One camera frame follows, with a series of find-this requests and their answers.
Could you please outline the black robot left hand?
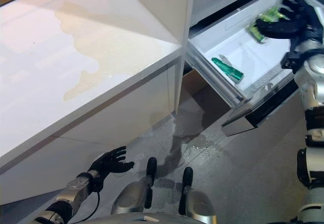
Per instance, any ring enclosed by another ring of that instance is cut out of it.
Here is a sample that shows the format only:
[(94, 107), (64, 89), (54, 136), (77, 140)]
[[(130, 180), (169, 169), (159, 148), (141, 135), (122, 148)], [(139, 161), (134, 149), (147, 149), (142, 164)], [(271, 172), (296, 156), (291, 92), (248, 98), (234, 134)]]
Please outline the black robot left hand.
[(110, 173), (127, 172), (134, 167), (135, 163), (124, 162), (126, 152), (126, 146), (122, 146), (104, 153), (92, 163), (88, 171), (96, 171), (102, 180), (105, 180)]

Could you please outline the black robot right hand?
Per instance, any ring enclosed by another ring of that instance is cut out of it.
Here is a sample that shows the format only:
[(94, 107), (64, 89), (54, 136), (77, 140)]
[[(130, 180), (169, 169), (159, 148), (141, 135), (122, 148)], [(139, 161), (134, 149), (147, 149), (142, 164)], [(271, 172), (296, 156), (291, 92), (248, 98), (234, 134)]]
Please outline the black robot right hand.
[(256, 27), (266, 37), (275, 39), (290, 39), (293, 46), (306, 40), (323, 42), (323, 25), (313, 6), (305, 0), (282, 0), (279, 12), (287, 19), (277, 22), (256, 20)]

